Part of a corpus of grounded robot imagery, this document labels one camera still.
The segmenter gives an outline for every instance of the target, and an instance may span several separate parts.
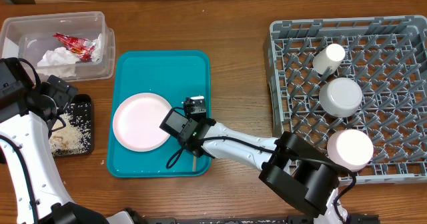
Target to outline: wooden tabletop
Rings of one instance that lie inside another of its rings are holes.
[[[8,17],[102,11],[115,32],[116,59],[131,50],[199,49],[211,61],[212,116],[237,131],[271,137],[272,107],[262,44],[272,21],[389,15],[427,16],[427,0],[235,0],[0,6]],[[95,151],[56,159],[70,195],[106,216],[132,207],[146,217],[285,217],[298,213],[258,172],[215,159],[200,177],[117,179],[107,158],[114,77],[75,83],[95,105]],[[16,223],[13,185],[0,165],[0,222]],[[382,223],[425,223],[427,184],[360,185],[342,198],[350,213]]]

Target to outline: gray dish rack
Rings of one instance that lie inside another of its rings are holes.
[[[427,19],[419,15],[274,21],[264,45],[273,136],[295,132],[326,153],[330,135],[358,129],[375,145],[358,183],[427,182],[426,36]],[[346,58],[328,77],[312,69],[312,59],[332,43]],[[329,116],[319,104],[320,88],[337,77],[362,88],[351,117]],[[350,182],[341,177],[342,185]]]

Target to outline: teal tray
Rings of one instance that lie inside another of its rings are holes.
[[[120,178],[190,177],[205,173],[211,159],[197,158],[193,171],[193,155],[186,151],[171,169],[166,169],[167,160],[180,148],[175,138],[170,137],[153,151],[131,151],[117,141],[112,123],[119,105],[138,93],[158,94],[172,107],[182,107],[186,97],[203,95],[210,117],[210,78],[209,58],[201,51],[129,51],[123,54],[117,61],[115,73],[107,156],[109,172]]]

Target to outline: round plate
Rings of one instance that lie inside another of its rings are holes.
[[[171,109],[161,96],[140,93],[126,99],[114,114],[113,132],[121,145],[132,151],[160,147],[169,134],[159,128]]]

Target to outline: red wrapper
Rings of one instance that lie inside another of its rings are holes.
[[[53,37],[58,38],[70,52],[76,54],[82,60],[89,60],[91,58],[92,51],[95,49],[94,43],[88,39],[70,37],[59,33],[54,34]]]

